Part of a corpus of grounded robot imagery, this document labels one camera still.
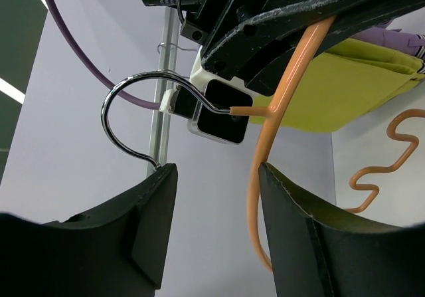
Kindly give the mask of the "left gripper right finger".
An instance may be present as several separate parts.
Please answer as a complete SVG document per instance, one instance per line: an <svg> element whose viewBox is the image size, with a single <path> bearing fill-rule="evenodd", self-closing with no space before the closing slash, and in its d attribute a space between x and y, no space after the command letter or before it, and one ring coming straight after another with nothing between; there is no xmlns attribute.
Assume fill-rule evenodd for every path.
<svg viewBox="0 0 425 297"><path fill-rule="evenodd" d="M354 215L269 163L258 173L278 296L424 295L424 225Z"/></svg>

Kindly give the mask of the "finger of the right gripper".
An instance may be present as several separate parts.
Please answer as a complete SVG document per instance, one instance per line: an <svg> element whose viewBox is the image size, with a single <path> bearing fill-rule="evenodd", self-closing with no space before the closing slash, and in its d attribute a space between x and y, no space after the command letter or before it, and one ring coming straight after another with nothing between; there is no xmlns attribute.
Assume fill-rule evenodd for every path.
<svg viewBox="0 0 425 297"><path fill-rule="evenodd" d="M265 0L252 15L228 24L235 9L225 12L203 47L202 67L226 80L278 81L303 32L314 23L334 17L317 52L375 25L424 7L424 0Z"/></svg>
<svg viewBox="0 0 425 297"><path fill-rule="evenodd" d="M346 11L304 21L299 17L260 19L244 22L250 52L244 57L245 88L271 96L283 74L301 76L313 57L373 25L397 18L390 11Z"/></svg>

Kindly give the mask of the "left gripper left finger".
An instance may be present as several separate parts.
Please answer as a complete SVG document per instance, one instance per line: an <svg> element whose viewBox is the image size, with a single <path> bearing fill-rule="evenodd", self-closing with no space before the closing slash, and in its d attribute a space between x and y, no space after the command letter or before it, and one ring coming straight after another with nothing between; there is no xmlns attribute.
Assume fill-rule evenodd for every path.
<svg viewBox="0 0 425 297"><path fill-rule="evenodd" d="M178 171L140 184L65 222L1 215L2 296L154 296L161 288Z"/></svg>

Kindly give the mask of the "orange hanger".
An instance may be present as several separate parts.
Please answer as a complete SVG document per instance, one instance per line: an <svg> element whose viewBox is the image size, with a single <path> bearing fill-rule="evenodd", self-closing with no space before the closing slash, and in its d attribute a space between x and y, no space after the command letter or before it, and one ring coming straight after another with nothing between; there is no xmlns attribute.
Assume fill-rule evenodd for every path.
<svg viewBox="0 0 425 297"><path fill-rule="evenodd" d="M286 113L294 92L296 91L308 65L313 59L313 55L317 52L320 44L328 34L334 20L335 17L331 16L310 25L305 30L279 81L272 101L267 107L234 106L228 111L230 115L235 116L260 116L265 118L256 144L252 167L250 170L250 183L247 190L247 223L252 246L254 247L254 250L262 264L269 271L272 270L272 263L270 257L265 253L262 247L258 232L258 204L260 198L260 179L258 168L262 162L265 162L268 159L278 128L280 127L280 123ZM148 161L155 169L158 169L161 165L152 157L144 153L133 151L119 141L113 133L109 123L109 111L113 99L129 85L151 78L159 78L181 84L183 87L189 89L193 95L197 96L205 106L208 106L209 104L202 94L188 80L185 80L178 74L166 71L153 71L135 74L119 82L110 89L104 99L100 113L102 127L107 137L115 146L125 153L138 159Z"/></svg>

